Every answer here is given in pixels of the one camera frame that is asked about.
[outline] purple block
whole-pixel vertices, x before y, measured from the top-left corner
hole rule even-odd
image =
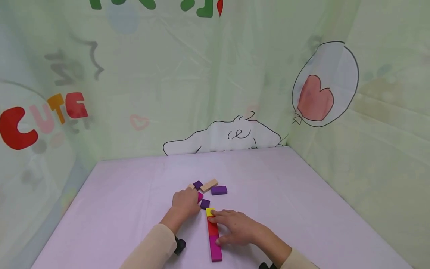
[[[222,252],[221,247],[215,244],[215,241],[218,239],[218,236],[209,236],[209,246],[211,248],[211,259],[212,262],[220,262],[222,261]]]
[[[200,182],[200,180],[193,183],[194,187],[196,187],[196,190],[200,190],[200,187],[203,186],[203,184]]]
[[[227,187],[226,186],[215,186],[211,188],[211,194],[212,195],[221,195],[221,194],[227,194]]]
[[[200,204],[200,208],[201,209],[209,208],[210,203],[211,203],[211,201],[206,200],[206,199],[202,199],[202,203]]]

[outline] red letter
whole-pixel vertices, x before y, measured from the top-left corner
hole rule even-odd
[[[10,148],[21,150],[36,143],[39,137],[36,130],[28,133],[18,131],[18,123],[24,117],[25,110],[22,107],[14,107],[5,110],[0,115],[0,135]]]
[[[66,95],[66,110],[72,119],[88,117],[85,105],[78,103],[78,101],[84,101],[82,93],[68,93]]]
[[[60,106],[64,104],[63,96],[61,96],[61,93],[55,94],[54,96],[51,96],[47,100],[49,107],[52,111],[56,111],[58,115],[58,119],[60,120],[61,124],[64,124],[66,120],[64,119],[63,113],[61,112]]]

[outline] green curtain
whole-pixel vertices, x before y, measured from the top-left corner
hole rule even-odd
[[[39,135],[0,141],[0,267],[31,266],[97,161],[287,144],[408,263],[430,262],[425,0],[0,10],[0,113],[22,107],[18,130]]]

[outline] cartoon dog drawing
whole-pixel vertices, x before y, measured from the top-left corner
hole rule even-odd
[[[237,116],[233,121],[214,121],[208,128],[193,133],[184,140],[164,143],[166,155],[220,152],[238,149],[282,146],[281,137],[256,120]]]

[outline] pink heart drawing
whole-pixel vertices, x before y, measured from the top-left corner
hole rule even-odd
[[[130,123],[136,131],[142,131],[149,125],[149,119],[136,114],[130,116]]]
[[[327,117],[334,104],[330,88],[321,89],[321,80],[316,75],[307,77],[300,93],[297,109],[311,121],[322,121]]]

